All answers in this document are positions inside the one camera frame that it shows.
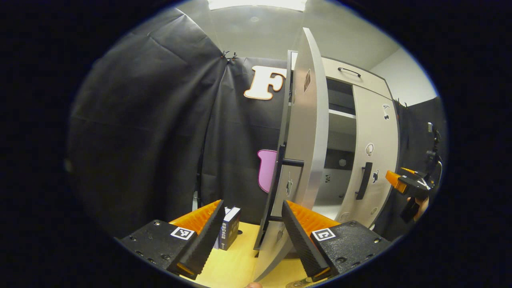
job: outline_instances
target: black fabric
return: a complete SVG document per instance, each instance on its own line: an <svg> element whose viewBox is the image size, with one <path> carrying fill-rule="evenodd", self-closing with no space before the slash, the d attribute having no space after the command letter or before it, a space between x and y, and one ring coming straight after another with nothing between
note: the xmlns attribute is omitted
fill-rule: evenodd
<svg viewBox="0 0 512 288"><path fill-rule="evenodd" d="M78 197L113 236L191 211L221 55L166 9L94 63L73 103L68 154Z"/></svg>
<svg viewBox="0 0 512 288"><path fill-rule="evenodd" d="M201 181L203 204L223 199L240 207L240 221L260 224L267 193L258 185L259 150L276 150L283 111L283 87L271 100L244 96L253 66L286 68L286 61L237 58L228 64L208 124Z"/></svg>
<svg viewBox="0 0 512 288"><path fill-rule="evenodd" d="M441 135L438 153L443 160L443 171L445 171L448 161L449 143L446 116L441 98L436 97L408 107L400 105L397 101L395 101L395 104L397 105L400 126L398 167L425 172L426 152L434 147L434 135L427 130L427 123L431 122ZM408 174L408 172L400 168L396 172L400 175ZM441 169L438 166L431 176L431 180L434 180L435 184L438 184L437 180L439 179L440 172ZM431 191L432 199L429 200L429 205L432 205L432 202L435 201L438 188L439 185L436 185ZM405 208L408 197L396 191L391 191L388 201L375 221L375 232L382 235L385 239L393 241L414 226L413 221L405 223L400 218L400 212Z"/></svg>

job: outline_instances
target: open cabinet door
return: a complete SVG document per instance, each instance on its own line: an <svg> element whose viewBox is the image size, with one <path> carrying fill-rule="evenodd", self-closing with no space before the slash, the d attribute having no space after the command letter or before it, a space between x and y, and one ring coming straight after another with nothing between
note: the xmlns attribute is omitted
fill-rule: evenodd
<svg viewBox="0 0 512 288"><path fill-rule="evenodd" d="M282 166L275 200L268 206L272 216L281 216L284 199L313 208L322 179L328 129L329 100L322 57L311 31L303 28L293 73L284 157L303 161L304 165L302 168ZM254 268L254 280L259 281L272 271L292 247L284 224L269 221Z"/></svg>

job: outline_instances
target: sticker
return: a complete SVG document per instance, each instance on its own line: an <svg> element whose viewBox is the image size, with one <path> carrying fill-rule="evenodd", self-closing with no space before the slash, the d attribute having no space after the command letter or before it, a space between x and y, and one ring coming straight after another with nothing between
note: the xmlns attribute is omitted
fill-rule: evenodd
<svg viewBox="0 0 512 288"><path fill-rule="evenodd" d="M379 169L377 169L377 172L373 172L373 182L372 182L372 184L377 183L378 180L379 180Z"/></svg>
<svg viewBox="0 0 512 288"><path fill-rule="evenodd" d="M281 240L281 238L283 237L283 234L284 234L284 230L285 230L285 225L283 222L280 222L278 227L279 227L279 231L278 231L278 238L277 238L276 242L279 242L279 240Z"/></svg>
<svg viewBox="0 0 512 288"><path fill-rule="evenodd" d="M350 212L345 212L343 213L340 217L339 217L339 221L338 222L345 222L345 220L347 220L350 216Z"/></svg>
<svg viewBox="0 0 512 288"><path fill-rule="evenodd" d="M313 231L313 236L315 236L318 241L324 241L336 237L329 228Z"/></svg>
<svg viewBox="0 0 512 288"><path fill-rule="evenodd" d="M288 183L286 184L286 195L287 196L290 196L292 186L293 186L293 179L290 178L290 172L288 172Z"/></svg>
<svg viewBox="0 0 512 288"><path fill-rule="evenodd" d="M192 230L178 227L170 235L183 240L189 240L194 233Z"/></svg>
<svg viewBox="0 0 512 288"><path fill-rule="evenodd" d="M369 157L372 157L373 149L374 149L373 143L368 143L368 145L366 145L366 155L368 155Z"/></svg>
<svg viewBox="0 0 512 288"><path fill-rule="evenodd" d="M384 120L389 120L389 115L386 113L386 109L389 108L389 105L383 104L382 109L384 110Z"/></svg>
<svg viewBox="0 0 512 288"><path fill-rule="evenodd" d="M310 84L311 84L311 69L308 69L308 74L306 74L306 80L304 81L304 93L306 93L306 90L308 90Z"/></svg>

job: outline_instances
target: ceiling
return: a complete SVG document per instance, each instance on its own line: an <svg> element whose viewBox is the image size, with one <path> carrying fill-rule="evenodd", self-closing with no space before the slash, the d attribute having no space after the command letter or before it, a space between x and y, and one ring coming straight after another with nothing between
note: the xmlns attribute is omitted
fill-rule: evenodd
<svg viewBox="0 0 512 288"><path fill-rule="evenodd" d="M370 70L396 52L398 43L351 10L326 0L308 0L304 12L265 6L210 11L207 0L177 6L220 50L239 57L286 59L297 50L301 27L313 33L322 56Z"/></svg>

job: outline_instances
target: cabinet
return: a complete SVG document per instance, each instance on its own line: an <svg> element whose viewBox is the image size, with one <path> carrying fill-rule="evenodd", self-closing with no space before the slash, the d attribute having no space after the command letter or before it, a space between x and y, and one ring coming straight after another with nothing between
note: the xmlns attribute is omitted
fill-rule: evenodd
<svg viewBox="0 0 512 288"><path fill-rule="evenodd" d="M287 75L290 98L279 145L286 145L285 158L304 166L282 166L269 215L280 217L288 199L338 222L370 227L391 191L386 172L397 168L398 122L386 81L322 57L307 28L299 50L289 51ZM264 233L256 280L292 248L282 222L268 221Z"/></svg>

